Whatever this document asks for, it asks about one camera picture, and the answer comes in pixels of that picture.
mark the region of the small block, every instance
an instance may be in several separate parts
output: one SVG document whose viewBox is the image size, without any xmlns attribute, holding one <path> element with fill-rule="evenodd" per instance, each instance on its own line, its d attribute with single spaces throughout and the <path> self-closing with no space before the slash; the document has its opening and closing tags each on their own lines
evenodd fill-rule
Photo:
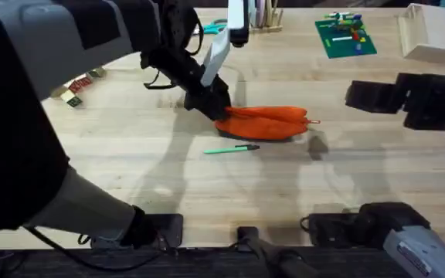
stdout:
<svg viewBox="0 0 445 278">
<path fill-rule="evenodd" d="M 67 86 L 59 86 L 58 88 L 56 88 L 52 93 L 51 93 L 51 97 L 52 98 L 59 98 L 62 94 L 64 94 L 66 91 L 68 90 Z"/>
<path fill-rule="evenodd" d="M 92 69 L 87 73 L 87 77 L 94 78 L 102 78 L 106 76 L 106 70 L 103 67 L 98 67 L 96 69 Z"/>
<path fill-rule="evenodd" d="M 82 102 L 83 101 L 80 98 L 74 97 L 73 99 L 68 100 L 66 103 L 68 103 L 68 105 L 70 105 L 71 107 L 77 107 L 77 106 L 81 105 Z"/>
<path fill-rule="evenodd" d="M 61 99 L 64 100 L 64 102 L 68 103 L 68 105 L 70 105 L 71 107 L 76 107 L 83 102 L 70 90 L 67 90 L 64 94 L 62 94 L 59 97 L 61 97 Z"/>
</svg>

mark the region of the green board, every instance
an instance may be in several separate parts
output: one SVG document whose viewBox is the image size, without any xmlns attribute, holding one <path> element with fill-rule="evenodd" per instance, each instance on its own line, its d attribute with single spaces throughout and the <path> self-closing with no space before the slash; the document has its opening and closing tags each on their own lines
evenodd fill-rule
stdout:
<svg viewBox="0 0 445 278">
<path fill-rule="evenodd" d="M 333 22 L 335 22 L 334 19 L 315 22 L 315 27 L 317 27 L 318 33 L 321 35 L 322 43 L 324 44 L 325 51 L 328 53 L 329 58 L 377 54 L 377 50 L 375 50 L 372 39 L 370 39 L 369 34 L 367 34 L 366 30 L 364 29 L 363 31 L 365 32 L 365 34 L 359 33 L 359 35 L 361 38 L 365 38 L 365 42 L 359 42 L 353 39 L 333 42 L 333 38 L 340 38 L 352 35 L 347 30 L 342 31 L 337 30 L 335 27 L 324 27 L 324 25 L 329 25 Z M 360 53 L 357 53 L 355 47 L 359 43 L 362 45 L 362 51 Z"/>
</svg>

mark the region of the wooden table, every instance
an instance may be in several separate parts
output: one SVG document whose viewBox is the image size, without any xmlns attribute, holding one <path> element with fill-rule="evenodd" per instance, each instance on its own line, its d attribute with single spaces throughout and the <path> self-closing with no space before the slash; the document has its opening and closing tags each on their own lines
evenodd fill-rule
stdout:
<svg viewBox="0 0 445 278">
<path fill-rule="evenodd" d="M 411 131 L 403 114 L 368 114 L 344 101 L 352 80 L 445 74 L 445 64 L 401 57 L 397 8 L 354 10 L 377 55 L 328 59 L 314 21 L 333 11 L 287 9 L 283 32 L 251 36 L 220 71 L 236 106 L 295 105 L 322 120 L 292 143 L 204 155 L 241 142 L 219 137 L 199 112 L 179 109 L 180 89 L 147 91 L 142 83 L 155 71 L 140 70 L 137 54 L 108 64 L 108 76 L 81 94 L 81 108 L 58 100 L 44 106 L 79 173 L 147 212 L 182 213 L 184 246 L 226 246 L 241 225 L 259 227 L 275 243 L 309 244 L 298 226 L 302 216 L 378 201 L 413 205 L 445 240 L 445 132 Z M 208 23 L 226 10 L 199 14 Z M 206 36 L 199 60 L 210 42 Z M 74 234 L 45 232 L 76 247 Z M 25 231 L 4 231 L 0 248 L 46 246 Z"/>
</svg>

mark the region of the green marker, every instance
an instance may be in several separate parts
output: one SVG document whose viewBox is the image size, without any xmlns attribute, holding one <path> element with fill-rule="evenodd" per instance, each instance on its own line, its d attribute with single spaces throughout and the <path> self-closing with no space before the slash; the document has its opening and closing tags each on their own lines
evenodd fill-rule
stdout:
<svg viewBox="0 0 445 278">
<path fill-rule="evenodd" d="M 240 145 L 240 146 L 229 147 L 229 148 L 224 148 L 224 149 L 207 150 L 207 151 L 204 151 L 204 154 L 222 154 L 222 153 L 226 153 L 226 152 L 253 151 L 253 150 L 258 150 L 258 149 L 260 149 L 260 146 L 247 144 L 247 145 Z"/>
</svg>

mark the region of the black mount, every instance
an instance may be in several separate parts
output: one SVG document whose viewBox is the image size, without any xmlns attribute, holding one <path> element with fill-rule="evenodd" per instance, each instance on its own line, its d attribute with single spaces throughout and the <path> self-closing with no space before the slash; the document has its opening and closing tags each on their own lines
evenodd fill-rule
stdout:
<svg viewBox="0 0 445 278">
<path fill-rule="evenodd" d="M 370 113 L 408 112 L 404 126 L 445 131 L 445 76 L 400 73 L 395 84 L 353 81 L 346 105 Z"/>
<path fill-rule="evenodd" d="M 274 246 L 259 238 L 256 227 L 239 227 L 237 250 L 244 253 L 254 253 L 269 270 L 271 277 L 303 278 L 329 277 L 310 267 L 293 248 Z"/>
<path fill-rule="evenodd" d="M 358 213 L 313 213 L 306 219 L 312 244 L 320 247 L 383 249 L 391 230 L 408 225 L 430 229 L 421 214 L 402 202 L 365 204 Z"/>
</svg>

